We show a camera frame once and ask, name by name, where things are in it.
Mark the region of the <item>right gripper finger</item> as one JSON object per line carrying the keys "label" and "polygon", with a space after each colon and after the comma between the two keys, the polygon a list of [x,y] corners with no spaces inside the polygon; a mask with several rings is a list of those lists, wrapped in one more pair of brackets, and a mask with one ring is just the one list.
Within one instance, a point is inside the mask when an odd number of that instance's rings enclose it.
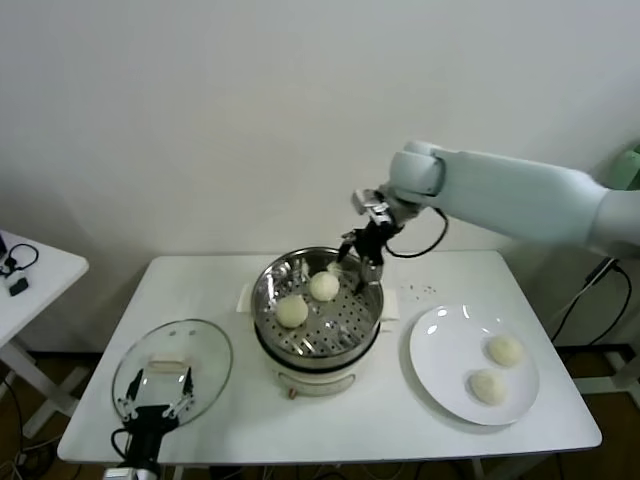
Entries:
{"label": "right gripper finger", "polygon": [[383,275],[383,266],[376,265],[369,258],[362,258],[358,271],[358,282],[354,294],[359,295],[370,286],[379,286]]}
{"label": "right gripper finger", "polygon": [[342,243],[338,249],[338,263],[341,263],[346,256],[354,248],[357,240],[357,231],[355,229],[342,235]]}

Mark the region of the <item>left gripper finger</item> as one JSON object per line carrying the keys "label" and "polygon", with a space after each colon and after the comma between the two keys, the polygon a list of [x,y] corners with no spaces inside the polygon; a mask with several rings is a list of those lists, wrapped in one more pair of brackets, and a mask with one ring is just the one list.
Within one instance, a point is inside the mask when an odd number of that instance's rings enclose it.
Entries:
{"label": "left gripper finger", "polygon": [[170,408],[170,416],[179,416],[184,410],[189,410],[194,402],[194,384],[192,368],[188,367],[186,373],[179,378],[180,395]]}
{"label": "left gripper finger", "polygon": [[136,398],[143,380],[144,369],[140,368],[133,380],[129,383],[123,397],[117,398],[117,409],[123,421],[134,418],[136,410]]}

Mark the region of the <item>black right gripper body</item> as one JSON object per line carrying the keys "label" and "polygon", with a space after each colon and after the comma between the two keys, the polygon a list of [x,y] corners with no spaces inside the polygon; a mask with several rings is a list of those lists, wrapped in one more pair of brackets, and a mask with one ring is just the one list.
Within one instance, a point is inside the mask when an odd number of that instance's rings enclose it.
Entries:
{"label": "black right gripper body", "polygon": [[383,264],[382,250],[386,243],[396,235],[396,226],[392,223],[376,224],[370,221],[364,228],[354,230],[353,247],[363,262]]}

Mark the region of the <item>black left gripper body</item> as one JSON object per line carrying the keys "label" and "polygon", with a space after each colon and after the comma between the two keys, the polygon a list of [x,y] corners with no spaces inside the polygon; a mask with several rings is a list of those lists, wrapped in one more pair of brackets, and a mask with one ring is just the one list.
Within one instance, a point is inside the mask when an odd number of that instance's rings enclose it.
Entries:
{"label": "black left gripper body", "polygon": [[157,460],[163,437],[179,427],[168,405],[137,407],[136,416],[124,423],[130,435],[126,460]]}

